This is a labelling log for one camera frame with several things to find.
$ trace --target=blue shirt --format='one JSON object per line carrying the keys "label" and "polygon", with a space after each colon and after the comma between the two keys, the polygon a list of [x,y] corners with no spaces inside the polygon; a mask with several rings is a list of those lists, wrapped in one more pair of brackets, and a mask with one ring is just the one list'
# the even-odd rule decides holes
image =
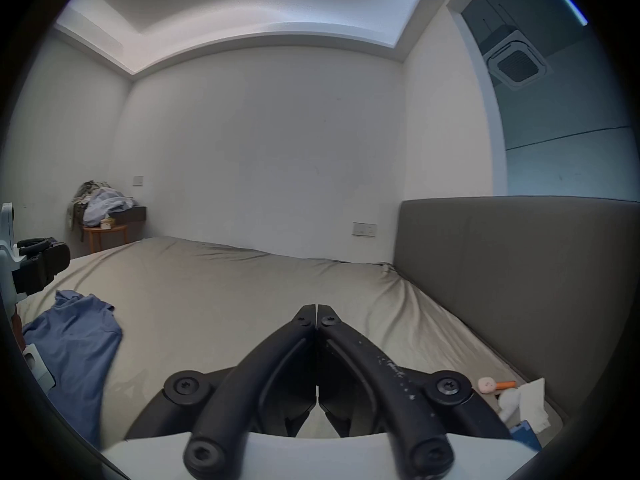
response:
{"label": "blue shirt", "polygon": [[56,385],[47,396],[76,432],[100,448],[102,389],[122,330],[113,306],[95,295],[56,292],[56,302],[22,328]]}

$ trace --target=wooden side table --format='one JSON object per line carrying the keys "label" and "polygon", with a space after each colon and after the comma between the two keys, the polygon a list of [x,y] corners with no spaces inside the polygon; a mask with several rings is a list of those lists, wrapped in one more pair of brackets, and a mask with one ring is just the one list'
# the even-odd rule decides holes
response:
{"label": "wooden side table", "polygon": [[111,229],[100,229],[100,227],[97,228],[89,228],[87,226],[83,226],[83,230],[86,231],[89,234],[89,250],[94,253],[95,249],[93,247],[93,235],[97,235],[98,237],[98,251],[102,250],[102,234],[103,233],[117,233],[119,231],[122,231],[122,237],[124,238],[124,243],[128,244],[129,241],[127,240],[127,225],[126,224],[120,224],[119,226],[114,226]]}

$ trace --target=pile of clothes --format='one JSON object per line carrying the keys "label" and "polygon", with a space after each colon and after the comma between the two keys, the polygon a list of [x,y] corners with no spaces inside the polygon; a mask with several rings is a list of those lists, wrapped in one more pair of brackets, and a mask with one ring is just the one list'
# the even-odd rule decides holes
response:
{"label": "pile of clothes", "polygon": [[89,227],[98,226],[110,213],[133,208],[136,202],[126,197],[106,181],[86,181],[80,185],[67,208],[67,224],[74,228],[76,220]]}

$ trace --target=ceiling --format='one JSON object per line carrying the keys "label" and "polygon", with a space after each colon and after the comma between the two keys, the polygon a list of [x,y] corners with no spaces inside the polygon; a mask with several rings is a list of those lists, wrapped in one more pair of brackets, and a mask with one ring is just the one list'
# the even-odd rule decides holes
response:
{"label": "ceiling", "polygon": [[585,34],[564,0],[471,0],[462,16],[478,44],[501,25],[514,25],[544,57],[580,41]]}
{"label": "ceiling", "polygon": [[392,51],[420,2],[71,0],[55,28],[126,73],[139,74],[187,52],[204,48],[206,54],[211,48],[205,47],[248,38],[295,44],[298,37],[300,44],[319,45],[339,39]]}

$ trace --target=beige bed sheet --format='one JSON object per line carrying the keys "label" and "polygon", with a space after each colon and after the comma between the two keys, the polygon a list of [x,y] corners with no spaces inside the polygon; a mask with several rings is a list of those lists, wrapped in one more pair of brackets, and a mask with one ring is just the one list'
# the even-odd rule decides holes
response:
{"label": "beige bed sheet", "polygon": [[[102,444],[127,429],[180,370],[234,366],[305,304],[327,304],[398,365],[522,379],[458,318],[387,264],[297,259],[224,245],[156,237],[71,261],[43,292],[19,304],[24,323],[50,308],[56,290],[93,293],[115,307],[123,339],[104,388]],[[485,396],[497,408],[494,396]],[[546,444],[562,427],[538,437]],[[517,414],[512,423],[516,423]],[[300,437],[337,436],[316,408]]]}

